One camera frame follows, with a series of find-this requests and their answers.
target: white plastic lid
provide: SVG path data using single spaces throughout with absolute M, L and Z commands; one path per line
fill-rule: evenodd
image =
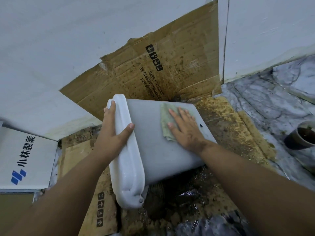
M 129 123 L 131 117 L 126 98 L 123 94 L 116 94 L 107 102 L 110 108 L 111 101 L 116 103 L 115 127 L 116 134 L 120 134 Z M 124 208 L 140 208 L 146 197 L 144 168 L 133 132 L 119 156 L 109 164 L 112 179 L 112 188 L 118 204 Z

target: hand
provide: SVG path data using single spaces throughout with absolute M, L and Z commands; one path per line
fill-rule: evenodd
M 108 164 L 119 155 L 121 149 L 127 143 L 129 136 L 135 128 L 133 123 L 129 123 L 119 135 L 116 135 L 115 111 L 115 101 L 112 101 L 110 109 L 104 108 L 102 129 L 94 144 L 94 152 Z
M 175 119 L 180 130 L 178 130 L 173 123 L 168 123 L 168 128 L 180 145 L 188 151 L 200 154 L 207 146 L 214 144 L 204 138 L 199 131 L 195 118 L 189 114 L 188 110 L 183 111 L 181 107 L 179 107 L 178 110 L 181 117 L 171 109 L 168 111 Z

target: white box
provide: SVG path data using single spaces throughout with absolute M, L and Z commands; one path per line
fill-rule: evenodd
M 0 127 L 0 192 L 47 188 L 58 142 Z

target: forearm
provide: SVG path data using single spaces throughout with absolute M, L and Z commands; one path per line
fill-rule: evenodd
M 312 191 L 216 144 L 210 144 L 200 156 L 263 235 L 308 235 L 314 230 Z
M 97 181 L 109 164 L 92 152 L 36 202 L 7 233 L 11 235 L 78 235 Z

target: blue logo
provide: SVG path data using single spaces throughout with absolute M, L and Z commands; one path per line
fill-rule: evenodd
M 20 170 L 20 173 L 17 173 L 15 170 L 12 172 L 11 182 L 15 185 L 22 181 L 22 178 L 26 177 L 26 172 L 24 170 Z

